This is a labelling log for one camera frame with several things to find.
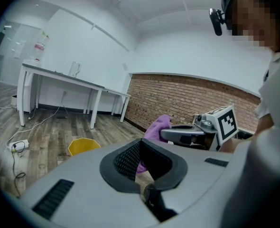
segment table leg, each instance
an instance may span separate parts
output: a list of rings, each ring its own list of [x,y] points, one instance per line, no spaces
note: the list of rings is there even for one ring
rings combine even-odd
[[[130,97],[129,96],[126,97],[126,100],[125,100],[125,103],[124,103],[124,108],[123,108],[121,119],[120,119],[121,123],[123,122],[123,119],[124,119],[124,116],[125,116],[125,112],[126,112],[126,108],[127,108],[128,103],[129,103],[129,100],[130,100]]]
[[[118,103],[118,99],[119,99],[119,96],[115,95],[115,100],[113,101],[113,105],[112,105],[112,113],[111,113],[112,116],[115,113],[116,106],[117,106],[117,103]]]
[[[24,121],[24,84],[26,78],[26,70],[24,67],[21,67],[19,81],[18,81],[18,89],[17,89],[17,108],[20,115],[20,124],[21,126],[25,126]]]
[[[87,104],[88,104],[89,94],[90,94],[90,93],[87,94],[86,100],[85,100],[85,102],[84,102],[83,114],[86,114],[86,110],[87,110],[87,107],[88,107]]]
[[[37,94],[36,94],[36,108],[39,108],[39,97],[40,97],[40,90],[41,90],[41,83],[42,83],[42,76],[39,75],[37,78]]]
[[[95,101],[94,107],[93,107],[93,113],[92,113],[92,118],[91,118],[90,129],[93,129],[94,124],[96,122],[96,117],[97,117],[97,112],[98,112],[98,105],[99,105],[101,93],[102,93],[102,90],[98,90],[96,101]]]
[[[88,97],[87,114],[89,114],[90,111],[91,111],[91,106],[92,106],[92,92],[93,92],[93,90],[91,89],[91,91],[89,92],[89,97]]]

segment plastic bottle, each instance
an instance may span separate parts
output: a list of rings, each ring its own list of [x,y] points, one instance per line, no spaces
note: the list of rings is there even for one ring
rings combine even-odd
[[[41,61],[44,50],[48,44],[49,36],[43,31],[39,36],[37,42],[35,43],[34,48],[29,54],[29,59],[35,60],[37,62]]]

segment yellow stool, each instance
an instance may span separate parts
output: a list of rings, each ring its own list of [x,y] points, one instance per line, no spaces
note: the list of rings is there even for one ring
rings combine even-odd
[[[101,146],[93,139],[81,138],[73,140],[68,150],[71,156],[80,154],[89,150],[99,149]]]

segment wall trim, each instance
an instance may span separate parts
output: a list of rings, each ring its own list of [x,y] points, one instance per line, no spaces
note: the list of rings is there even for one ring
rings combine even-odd
[[[11,84],[11,83],[7,83],[7,82],[1,81],[1,80],[0,80],[0,83],[6,84],[6,85],[10,85],[10,86],[16,86],[16,87],[18,86],[18,85],[14,85],[14,84]]]
[[[246,130],[246,129],[243,129],[243,128],[241,128],[241,127],[239,127],[238,129],[239,129],[239,131],[244,131],[244,132],[246,132],[246,133],[250,133],[250,134],[253,134],[253,135],[255,134],[254,131]]]
[[[140,131],[142,132],[146,132],[147,129],[145,129],[144,127],[141,127],[140,125],[136,124],[135,122],[133,122],[132,120],[128,119],[128,118],[124,118],[124,120],[126,122],[128,122],[130,125],[134,126],[135,128],[138,128]]]
[[[55,105],[48,105],[48,104],[39,104],[39,108],[41,108],[41,109],[46,109],[46,110],[57,110],[57,109],[58,109],[58,106],[55,106]],[[67,107],[66,107],[66,110],[67,110],[68,112],[72,112],[72,113],[83,113],[83,109],[67,108]],[[65,108],[64,108],[64,107],[60,107],[60,108],[59,108],[59,111],[64,111],[64,112],[65,112]],[[110,115],[111,112],[98,111],[97,114]],[[117,117],[117,116],[121,116],[121,114],[114,114],[113,116]]]

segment brick wall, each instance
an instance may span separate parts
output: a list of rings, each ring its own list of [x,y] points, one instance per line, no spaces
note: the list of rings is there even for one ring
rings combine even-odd
[[[240,128],[255,131],[258,119],[254,109],[260,99],[234,87],[184,76],[133,75],[125,117],[147,129],[160,115],[172,124],[190,124],[194,114],[228,105],[232,100]]]

